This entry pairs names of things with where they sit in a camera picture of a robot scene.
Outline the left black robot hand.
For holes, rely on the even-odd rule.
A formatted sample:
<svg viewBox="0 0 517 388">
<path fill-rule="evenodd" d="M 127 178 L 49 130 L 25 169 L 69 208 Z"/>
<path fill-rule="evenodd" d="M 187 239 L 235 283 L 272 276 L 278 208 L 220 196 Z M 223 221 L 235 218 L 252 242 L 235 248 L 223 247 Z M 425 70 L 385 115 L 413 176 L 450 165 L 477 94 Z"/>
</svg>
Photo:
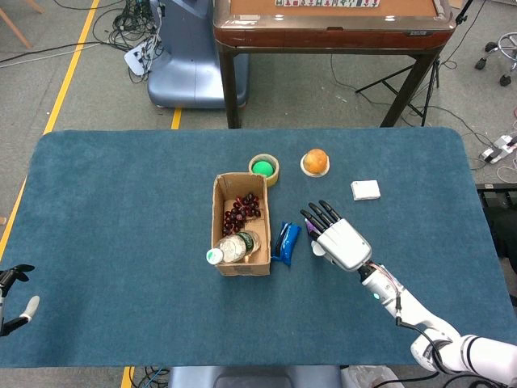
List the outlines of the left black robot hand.
<svg viewBox="0 0 517 388">
<path fill-rule="evenodd" d="M 13 318 L 10 321 L 6 321 L 4 317 L 5 306 L 7 295 L 12 287 L 12 285 L 17 281 L 27 282 L 29 281 L 29 277 L 27 276 L 27 272 L 31 272 L 35 269 L 33 265 L 30 264 L 20 264 L 14 266 L 13 268 L 9 268 L 7 270 L 1 271 L 1 337 L 8 336 L 11 332 L 18 330 L 20 327 L 32 321 L 38 306 L 40 304 L 40 297 L 33 296 L 25 309 L 25 311 L 17 318 Z"/>
</svg>

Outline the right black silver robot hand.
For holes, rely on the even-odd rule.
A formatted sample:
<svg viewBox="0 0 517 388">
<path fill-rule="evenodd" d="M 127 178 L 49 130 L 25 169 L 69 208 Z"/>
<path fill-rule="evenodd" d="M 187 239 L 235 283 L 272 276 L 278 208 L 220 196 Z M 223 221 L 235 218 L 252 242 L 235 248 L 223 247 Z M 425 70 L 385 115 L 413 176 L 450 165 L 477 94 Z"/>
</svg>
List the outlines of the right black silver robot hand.
<svg viewBox="0 0 517 388">
<path fill-rule="evenodd" d="M 358 271 L 372 257 L 366 239 L 326 201 L 309 202 L 310 211 L 300 210 L 306 221 L 311 247 L 317 257 L 344 271 Z"/>
</svg>

